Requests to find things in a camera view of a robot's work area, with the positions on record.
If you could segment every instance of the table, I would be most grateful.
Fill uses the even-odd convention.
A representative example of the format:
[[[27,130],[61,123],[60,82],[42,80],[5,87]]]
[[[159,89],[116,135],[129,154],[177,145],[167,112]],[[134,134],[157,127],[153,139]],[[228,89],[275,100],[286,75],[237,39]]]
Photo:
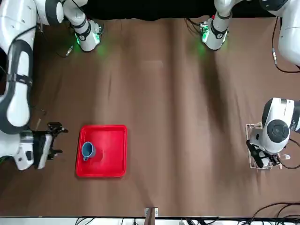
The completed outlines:
[[[261,120],[270,98],[299,97],[300,76],[273,64],[274,22],[233,19],[217,52],[189,34],[182,19],[106,22],[101,46],[83,53],[76,45],[66,59],[36,37],[32,102],[48,111],[42,127],[60,121],[69,133],[55,144],[64,153],[43,170],[0,166],[0,215],[143,216],[155,206],[161,216],[243,217],[298,200],[300,170],[250,169],[245,144],[245,124]],[[66,52],[73,36],[63,26],[45,29]],[[278,63],[296,69],[280,56]],[[38,117],[34,112],[32,122]],[[122,179],[76,178],[85,124],[127,126]],[[299,163],[296,146],[286,152],[288,164]]]

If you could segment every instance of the robot end effector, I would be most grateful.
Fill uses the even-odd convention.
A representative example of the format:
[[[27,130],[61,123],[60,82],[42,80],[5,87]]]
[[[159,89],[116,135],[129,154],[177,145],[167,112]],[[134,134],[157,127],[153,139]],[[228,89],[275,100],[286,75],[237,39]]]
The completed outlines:
[[[246,144],[256,164],[280,164],[278,154],[289,141],[290,131],[300,133],[300,101],[270,99],[262,114],[263,129],[253,128]]]

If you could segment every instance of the black cable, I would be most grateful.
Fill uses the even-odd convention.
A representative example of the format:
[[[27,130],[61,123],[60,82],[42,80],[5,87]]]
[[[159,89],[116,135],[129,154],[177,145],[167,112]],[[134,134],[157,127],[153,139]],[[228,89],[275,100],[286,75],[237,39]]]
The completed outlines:
[[[10,53],[10,49],[11,49],[11,46],[13,45],[13,43],[14,43],[20,36],[26,34],[27,32],[29,32],[29,31],[31,31],[31,30],[37,28],[37,27],[38,27],[37,25],[35,25],[35,26],[33,26],[33,27],[30,27],[30,28],[24,30],[23,32],[19,33],[17,36],[14,37],[14,39],[12,40],[10,46],[8,47],[7,58],[6,58],[6,65],[7,65],[7,67],[8,67],[9,53]]]
[[[200,27],[200,24],[199,24],[199,23],[192,21],[190,18],[187,18],[187,20],[188,20],[191,24]]]
[[[217,217],[214,221],[212,221],[212,222],[210,222],[210,223],[208,223],[208,224],[206,224],[206,225],[211,225],[211,224],[215,223],[216,221],[218,221],[219,219],[220,219],[220,218]]]
[[[278,23],[278,16],[276,17],[276,22],[275,22],[275,26],[274,26],[274,30],[273,30],[273,34],[272,34],[272,55],[273,55],[275,66],[278,70],[280,70],[283,73],[289,73],[289,74],[300,73],[300,71],[286,71],[286,70],[283,70],[283,69],[279,68],[279,66],[277,65],[277,58],[276,58],[276,53],[275,53],[275,49],[274,49],[274,36],[275,36],[275,30],[276,30],[276,27],[277,27],[277,23]]]
[[[84,10],[82,8],[80,8],[79,5],[77,5],[77,3],[74,0],[71,0],[71,1],[77,6],[77,8],[79,8],[85,14]]]
[[[270,204],[270,205],[267,205],[267,206],[264,206],[262,208],[260,208],[258,211],[255,212],[255,214],[252,216],[252,218],[249,220],[249,222],[247,221],[247,223],[251,224],[254,220],[254,218],[256,217],[256,215],[266,209],[266,208],[269,208],[269,207],[272,207],[272,206],[275,206],[275,205],[300,205],[300,202],[277,202],[277,203],[273,203],[273,204]]]
[[[41,32],[42,33],[42,36],[43,38],[45,39],[45,41],[50,45],[49,47],[51,48],[51,50],[54,50],[54,47],[52,45],[52,43],[48,40],[48,38],[46,37],[45,33],[44,32]],[[57,54],[59,57],[61,58],[66,58],[69,56],[70,54],[70,50],[73,50],[73,46],[74,46],[74,43],[72,43],[71,47],[68,49],[66,55],[61,55],[59,54],[56,50],[54,50],[55,54]]]
[[[298,145],[298,147],[300,148],[300,144],[299,144],[298,142],[296,142],[296,141],[293,140],[292,138],[290,138],[289,140],[292,141],[292,142],[294,142],[294,143],[295,143],[296,145]],[[297,166],[295,166],[295,167],[290,167],[290,166],[285,165],[285,164],[281,161],[281,159],[278,158],[278,160],[279,160],[279,162],[281,163],[281,165],[282,165],[284,168],[289,169],[289,170],[295,170],[295,169],[298,169],[298,168],[300,167],[300,164],[297,165]]]
[[[1,70],[7,75],[6,70],[5,70],[2,66],[0,66],[0,68],[1,68]]]
[[[184,19],[184,21],[185,21],[185,23],[186,23],[186,25],[187,25],[187,29],[188,29],[188,31],[189,31],[189,33],[193,36],[194,34],[196,34],[196,35],[199,35],[200,34],[200,32],[197,30],[197,28],[195,27],[195,26],[193,26],[193,28],[194,29],[192,29],[190,26],[189,26],[189,24],[188,24],[188,22],[187,22],[187,19]]]
[[[97,217],[94,217],[93,219],[91,219],[89,222],[87,222],[85,225],[88,225],[89,223],[91,223],[94,219],[96,219]]]
[[[84,217],[84,218],[79,217],[79,218],[76,220],[75,225],[80,224],[80,223],[81,223],[82,221],[84,221],[85,219],[88,219],[88,217]]]

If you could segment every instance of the green led light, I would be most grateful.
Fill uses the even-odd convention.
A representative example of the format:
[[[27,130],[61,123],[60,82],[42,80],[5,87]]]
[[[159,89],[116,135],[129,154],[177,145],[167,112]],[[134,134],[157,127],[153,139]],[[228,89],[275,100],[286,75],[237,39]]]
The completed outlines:
[[[203,41],[204,43],[206,43],[209,34],[210,34],[210,31],[207,30],[207,31],[202,35],[202,41]]]
[[[76,34],[75,34],[75,37],[76,37],[77,43],[80,45],[79,39]]]
[[[100,42],[100,36],[98,34],[95,34],[95,33],[92,33],[92,35],[93,35],[93,38],[95,39],[96,43],[99,43]],[[76,37],[77,43],[80,45],[79,39],[78,39],[76,34],[75,34],[75,37]]]
[[[92,33],[93,38],[95,39],[96,43],[100,42],[100,36],[98,34]]]
[[[222,43],[224,43],[224,42],[225,42],[225,40],[226,40],[226,36],[227,36],[227,31],[226,31],[226,33],[224,34],[224,38],[223,38],[223,42],[222,42]]]

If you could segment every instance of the brown tablecloth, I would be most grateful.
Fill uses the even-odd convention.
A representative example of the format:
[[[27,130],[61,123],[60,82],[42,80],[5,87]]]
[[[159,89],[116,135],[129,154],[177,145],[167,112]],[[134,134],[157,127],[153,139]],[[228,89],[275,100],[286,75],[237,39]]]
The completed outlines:
[[[60,121],[69,133],[55,144],[64,153],[43,170],[0,165],[0,215],[143,216],[155,206],[161,216],[242,217],[269,203],[297,201],[300,170],[250,169],[245,145],[245,124],[261,120],[270,98],[299,96],[300,76],[274,66],[274,22],[232,19],[217,52],[182,19],[106,22],[97,49],[83,53],[76,45],[66,59],[38,36],[32,102],[48,111],[43,127]],[[67,51],[72,36],[63,26],[45,32],[57,51]],[[278,63],[296,69],[280,56]],[[33,121],[38,117],[34,112]],[[127,126],[122,179],[76,178],[84,124]],[[300,162],[292,143],[286,152],[288,164]]]

